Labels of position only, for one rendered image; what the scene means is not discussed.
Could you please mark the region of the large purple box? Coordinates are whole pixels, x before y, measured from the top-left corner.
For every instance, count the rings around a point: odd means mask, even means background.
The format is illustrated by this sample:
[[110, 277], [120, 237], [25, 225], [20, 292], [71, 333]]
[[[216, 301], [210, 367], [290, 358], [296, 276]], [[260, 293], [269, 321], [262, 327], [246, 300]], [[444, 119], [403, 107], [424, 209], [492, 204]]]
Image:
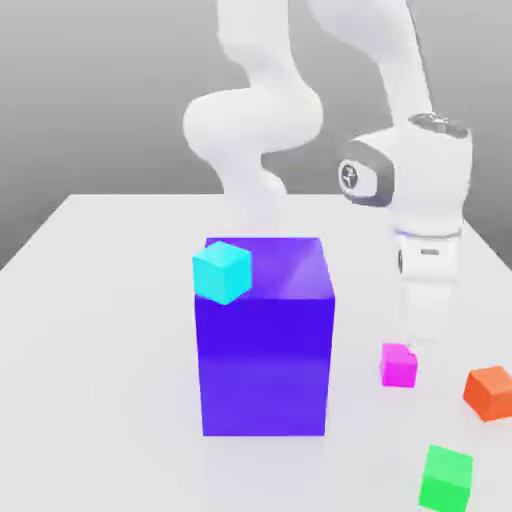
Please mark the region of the large purple box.
[[206, 436], [325, 433], [335, 293], [317, 238], [225, 237], [252, 256], [228, 305], [195, 296]]

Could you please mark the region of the small magenta cube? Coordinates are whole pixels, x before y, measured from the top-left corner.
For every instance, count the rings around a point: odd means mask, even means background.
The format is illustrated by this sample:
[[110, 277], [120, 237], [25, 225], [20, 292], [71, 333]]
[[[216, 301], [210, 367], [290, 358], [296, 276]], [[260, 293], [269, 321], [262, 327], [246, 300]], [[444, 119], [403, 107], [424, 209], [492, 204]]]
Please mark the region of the small magenta cube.
[[384, 387], [413, 388], [418, 371], [418, 358], [406, 345], [383, 343], [379, 364]]

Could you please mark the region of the small green cube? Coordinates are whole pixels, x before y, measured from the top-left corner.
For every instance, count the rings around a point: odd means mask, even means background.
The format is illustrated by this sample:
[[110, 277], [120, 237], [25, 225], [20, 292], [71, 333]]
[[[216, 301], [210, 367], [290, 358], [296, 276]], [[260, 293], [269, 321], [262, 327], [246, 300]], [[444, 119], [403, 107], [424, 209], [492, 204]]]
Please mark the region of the small green cube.
[[431, 444], [422, 474], [418, 505], [434, 512], [466, 512], [472, 477], [471, 455]]

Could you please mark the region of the small orange cube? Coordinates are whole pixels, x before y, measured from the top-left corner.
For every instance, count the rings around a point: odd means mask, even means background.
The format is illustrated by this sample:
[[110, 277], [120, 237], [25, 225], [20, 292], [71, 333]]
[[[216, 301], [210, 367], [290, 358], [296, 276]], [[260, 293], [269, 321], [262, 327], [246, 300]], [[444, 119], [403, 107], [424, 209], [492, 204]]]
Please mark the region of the small orange cube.
[[512, 376], [501, 365], [471, 370], [463, 399], [484, 422], [512, 418]]

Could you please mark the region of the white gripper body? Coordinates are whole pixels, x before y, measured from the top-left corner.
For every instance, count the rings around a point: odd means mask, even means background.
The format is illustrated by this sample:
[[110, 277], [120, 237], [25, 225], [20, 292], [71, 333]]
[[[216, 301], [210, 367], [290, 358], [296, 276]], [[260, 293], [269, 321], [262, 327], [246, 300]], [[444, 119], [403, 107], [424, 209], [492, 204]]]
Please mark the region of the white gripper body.
[[440, 339], [449, 323], [455, 288], [454, 281], [402, 282], [405, 340], [408, 345], [431, 344]]

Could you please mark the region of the small cyan cube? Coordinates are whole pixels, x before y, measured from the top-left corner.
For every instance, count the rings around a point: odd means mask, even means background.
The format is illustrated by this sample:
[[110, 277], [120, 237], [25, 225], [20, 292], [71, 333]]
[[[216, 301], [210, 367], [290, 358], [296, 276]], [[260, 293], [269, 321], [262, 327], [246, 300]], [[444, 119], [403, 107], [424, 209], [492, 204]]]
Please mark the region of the small cyan cube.
[[192, 257], [195, 294], [228, 305], [252, 288], [252, 253], [216, 241]]

